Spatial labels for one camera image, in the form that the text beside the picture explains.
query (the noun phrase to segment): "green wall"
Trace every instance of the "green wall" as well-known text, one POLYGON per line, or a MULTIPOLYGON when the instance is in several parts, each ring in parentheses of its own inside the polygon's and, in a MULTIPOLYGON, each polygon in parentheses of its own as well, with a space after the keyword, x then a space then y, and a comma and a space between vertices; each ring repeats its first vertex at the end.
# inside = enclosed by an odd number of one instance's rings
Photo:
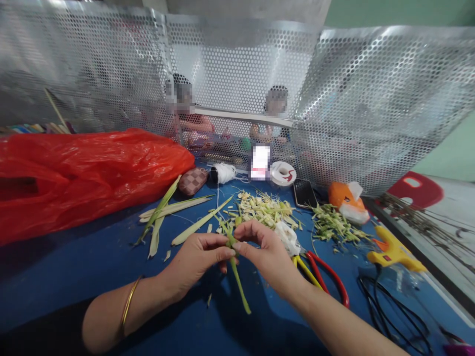
MULTIPOLYGON (((326 26, 475 26, 475 0, 332 0, 326 26)), ((475 112, 412 170, 475 181, 475 112)))

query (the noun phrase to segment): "red handle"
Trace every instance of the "red handle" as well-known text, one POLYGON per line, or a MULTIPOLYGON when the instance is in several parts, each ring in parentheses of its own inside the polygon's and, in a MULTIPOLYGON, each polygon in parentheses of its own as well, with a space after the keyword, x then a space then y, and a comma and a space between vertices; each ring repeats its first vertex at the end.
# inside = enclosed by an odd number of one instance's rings
POLYGON ((308 260, 310 261, 310 265, 312 266, 313 272, 315 272, 315 275, 317 276, 317 281, 318 281, 318 282, 320 283, 320 285, 322 286, 322 289, 323 289, 326 293, 330 294, 329 291, 328 291, 328 288, 327 288, 327 286, 326 286, 326 284, 325 284, 325 282, 323 282, 323 278, 322 278, 322 275, 320 274, 320 270, 318 269, 317 264, 315 263, 315 260, 314 260, 314 259, 312 258, 312 256, 310 255, 310 252, 307 252, 307 258, 308 258, 308 260))
POLYGON ((328 264, 323 262, 313 252, 308 251, 307 252, 307 257, 310 260, 310 264, 312 265, 312 268, 315 270, 315 274, 317 275, 317 279, 320 282, 320 284, 322 285, 322 288, 325 290, 325 292, 328 293, 328 289, 327 289, 326 286, 324 287, 325 284, 323 283, 322 276, 320 274, 320 271, 318 271, 318 268, 317 268, 317 265, 316 265, 315 261, 320 263, 323 266, 323 268, 325 268, 332 275, 332 277, 335 280, 336 286, 338 287, 338 290, 340 291, 341 303, 345 307, 350 309, 350 299, 348 297, 348 293, 346 292, 346 288, 343 285, 343 282, 341 281, 340 277, 338 277, 338 275, 335 273, 335 271, 328 264))

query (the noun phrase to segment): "red stool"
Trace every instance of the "red stool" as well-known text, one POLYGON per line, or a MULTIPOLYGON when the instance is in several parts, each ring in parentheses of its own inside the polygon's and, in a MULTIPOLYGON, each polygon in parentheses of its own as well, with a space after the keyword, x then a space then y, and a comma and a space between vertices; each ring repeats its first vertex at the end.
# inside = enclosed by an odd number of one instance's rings
POLYGON ((411 198, 411 209, 421 210, 437 204, 444 197, 444 190, 433 180, 416 172, 409 171, 398 180, 388 193, 399 199, 411 198))

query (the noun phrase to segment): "human hand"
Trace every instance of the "human hand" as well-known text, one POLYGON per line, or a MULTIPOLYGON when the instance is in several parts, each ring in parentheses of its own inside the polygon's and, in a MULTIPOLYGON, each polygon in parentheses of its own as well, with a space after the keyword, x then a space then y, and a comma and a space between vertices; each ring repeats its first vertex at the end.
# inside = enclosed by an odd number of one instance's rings
POLYGON ((282 298, 289 300, 292 291, 302 281, 305 282, 277 234, 257 220, 240 224, 234 232, 234 237, 239 241, 251 241, 261 246, 257 249, 237 242, 233 248, 257 267, 282 298))
POLYGON ((227 241, 227 237, 212 233, 196 233, 188 237, 162 272, 167 276, 176 301, 182 299, 215 263, 220 263, 221 271, 226 273, 226 260, 236 255, 234 250, 225 246, 227 241))

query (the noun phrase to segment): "yellow glue gun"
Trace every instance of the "yellow glue gun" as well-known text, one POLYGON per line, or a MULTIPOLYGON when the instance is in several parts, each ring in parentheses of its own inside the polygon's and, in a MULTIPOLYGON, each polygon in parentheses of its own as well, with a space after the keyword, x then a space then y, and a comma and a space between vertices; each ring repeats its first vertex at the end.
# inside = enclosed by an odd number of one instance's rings
POLYGON ((375 226, 376 235, 384 241, 384 243, 381 243, 375 240, 382 253, 370 252, 367 257, 371 263, 380 264, 383 267, 388 267, 394 263, 401 263, 410 271, 427 271, 427 268, 387 228, 377 225, 372 220, 371 222, 375 226))

